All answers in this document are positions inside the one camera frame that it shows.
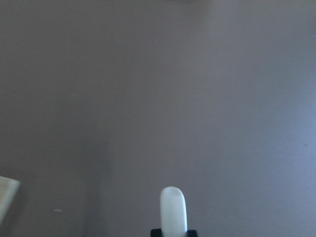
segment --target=gray surface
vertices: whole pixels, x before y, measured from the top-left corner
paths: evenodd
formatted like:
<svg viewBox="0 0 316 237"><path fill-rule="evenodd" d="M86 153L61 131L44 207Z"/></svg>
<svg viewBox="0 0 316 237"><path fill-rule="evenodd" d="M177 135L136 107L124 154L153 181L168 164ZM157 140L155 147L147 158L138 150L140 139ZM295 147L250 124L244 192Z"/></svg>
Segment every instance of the gray surface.
<svg viewBox="0 0 316 237"><path fill-rule="evenodd" d="M316 233L316 1L0 2L1 237Z"/></svg>

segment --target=dark object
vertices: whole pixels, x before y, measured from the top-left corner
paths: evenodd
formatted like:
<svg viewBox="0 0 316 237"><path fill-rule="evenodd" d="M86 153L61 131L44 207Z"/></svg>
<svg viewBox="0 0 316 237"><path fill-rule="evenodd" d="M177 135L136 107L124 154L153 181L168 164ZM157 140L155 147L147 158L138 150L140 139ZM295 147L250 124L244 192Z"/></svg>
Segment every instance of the dark object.
<svg viewBox="0 0 316 237"><path fill-rule="evenodd" d="M150 237L163 237L161 229L153 229L150 231ZM198 233L195 230L187 231L187 237L198 237Z"/></svg>

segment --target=beige object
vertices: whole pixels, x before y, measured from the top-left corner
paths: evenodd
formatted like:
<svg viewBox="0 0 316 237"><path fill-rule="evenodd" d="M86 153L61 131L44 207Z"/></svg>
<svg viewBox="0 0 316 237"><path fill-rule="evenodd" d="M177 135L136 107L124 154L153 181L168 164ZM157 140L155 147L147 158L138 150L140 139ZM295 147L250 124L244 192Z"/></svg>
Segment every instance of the beige object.
<svg viewBox="0 0 316 237"><path fill-rule="evenodd" d="M0 176L0 225L19 186L19 181Z"/></svg>

